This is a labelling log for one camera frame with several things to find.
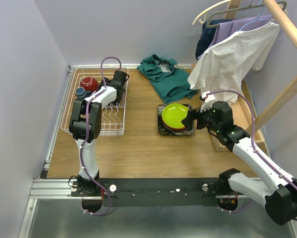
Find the green round plate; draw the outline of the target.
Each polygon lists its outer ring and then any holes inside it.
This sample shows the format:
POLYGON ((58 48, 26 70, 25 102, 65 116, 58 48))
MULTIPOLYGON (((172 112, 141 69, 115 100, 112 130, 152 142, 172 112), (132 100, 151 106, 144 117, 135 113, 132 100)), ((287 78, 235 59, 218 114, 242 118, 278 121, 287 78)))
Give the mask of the green round plate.
POLYGON ((168 127, 182 129, 185 126, 181 121, 187 117, 188 110, 188 107, 179 103, 169 104, 162 112, 162 120, 168 127))

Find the orange round plate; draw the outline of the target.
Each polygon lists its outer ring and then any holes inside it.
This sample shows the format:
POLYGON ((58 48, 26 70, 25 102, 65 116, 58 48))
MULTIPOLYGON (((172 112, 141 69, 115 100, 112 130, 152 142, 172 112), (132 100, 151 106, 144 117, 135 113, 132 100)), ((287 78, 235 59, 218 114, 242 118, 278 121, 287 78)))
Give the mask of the orange round plate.
POLYGON ((171 126, 168 126, 168 125, 163 121, 163 119, 161 119, 161 121, 162 121, 163 126, 164 126, 166 129, 170 130, 170 131, 181 132, 181 131, 186 130, 185 126, 184 126, 184 127, 181 127, 181 128, 173 128, 173 127, 171 127, 171 126))

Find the red bowl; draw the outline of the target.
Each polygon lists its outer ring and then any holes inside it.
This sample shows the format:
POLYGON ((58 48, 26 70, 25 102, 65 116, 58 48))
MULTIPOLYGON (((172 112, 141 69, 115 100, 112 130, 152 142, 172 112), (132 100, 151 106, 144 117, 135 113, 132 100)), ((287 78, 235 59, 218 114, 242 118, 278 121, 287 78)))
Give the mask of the red bowl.
POLYGON ((98 90, 99 83, 95 78, 86 76, 81 79, 79 86, 83 87, 86 91, 94 92, 98 90))

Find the black square floral plate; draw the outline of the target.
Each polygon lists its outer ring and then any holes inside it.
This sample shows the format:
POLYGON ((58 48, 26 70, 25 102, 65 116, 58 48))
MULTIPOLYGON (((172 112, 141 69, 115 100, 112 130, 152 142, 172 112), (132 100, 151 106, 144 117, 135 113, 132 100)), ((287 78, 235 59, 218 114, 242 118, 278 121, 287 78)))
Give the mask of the black square floral plate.
POLYGON ((163 124, 162 124, 162 112, 165 109, 165 107, 168 106, 168 104, 159 104, 157 107, 157 122, 158 122, 158 133, 160 135, 165 135, 165 136, 191 136, 194 135, 195 130, 193 129, 192 131, 181 131, 181 132, 174 132, 166 129, 163 124))

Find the blue mug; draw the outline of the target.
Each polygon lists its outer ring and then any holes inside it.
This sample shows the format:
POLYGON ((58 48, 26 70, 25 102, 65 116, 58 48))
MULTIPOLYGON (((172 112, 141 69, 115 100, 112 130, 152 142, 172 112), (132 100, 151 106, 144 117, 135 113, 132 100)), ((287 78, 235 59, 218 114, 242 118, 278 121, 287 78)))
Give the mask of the blue mug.
POLYGON ((83 87, 78 87, 75 89, 76 98, 86 98, 92 94, 92 91, 87 91, 83 87))

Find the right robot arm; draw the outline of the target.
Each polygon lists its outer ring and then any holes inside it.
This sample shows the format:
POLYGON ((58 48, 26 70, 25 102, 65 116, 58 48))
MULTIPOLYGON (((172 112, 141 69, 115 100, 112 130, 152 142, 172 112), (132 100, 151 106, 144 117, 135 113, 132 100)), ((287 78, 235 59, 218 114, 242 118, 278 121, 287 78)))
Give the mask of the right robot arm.
POLYGON ((206 110, 190 109, 181 121, 187 128, 197 122, 197 129, 214 132, 228 150, 246 162, 261 179, 248 178, 230 169, 219 175, 218 190, 223 194, 240 192, 265 208, 278 225, 297 220, 297 178, 280 168, 256 144, 250 135, 234 124, 233 110, 227 102, 217 101, 206 110))

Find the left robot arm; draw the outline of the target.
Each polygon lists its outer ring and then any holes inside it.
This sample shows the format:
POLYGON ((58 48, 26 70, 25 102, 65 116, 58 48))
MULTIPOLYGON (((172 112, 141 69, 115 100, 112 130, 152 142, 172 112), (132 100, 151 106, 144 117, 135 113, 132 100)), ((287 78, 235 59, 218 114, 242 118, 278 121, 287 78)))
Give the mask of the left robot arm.
POLYGON ((93 196, 102 189, 97 182, 99 168, 96 161, 96 139, 101 132, 102 110, 111 104, 119 104, 128 78, 128 73, 116 70, 112 79, 102 79, 96 91, 73 102, 69 132, 79 151, 80 169, 76 184, 71 186, 72 191, 93 196))

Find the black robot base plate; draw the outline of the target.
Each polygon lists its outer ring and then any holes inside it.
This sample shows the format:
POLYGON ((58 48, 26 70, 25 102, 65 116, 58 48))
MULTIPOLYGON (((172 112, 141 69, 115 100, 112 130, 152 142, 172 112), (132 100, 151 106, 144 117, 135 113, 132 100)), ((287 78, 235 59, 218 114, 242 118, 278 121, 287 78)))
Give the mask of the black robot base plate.
POLYGON ((98 211, 108 207, 213 206, 236 210, 239 193, 220 188, 218 178, 96 178, 72 176, 71 196, 82 207, 98 211))

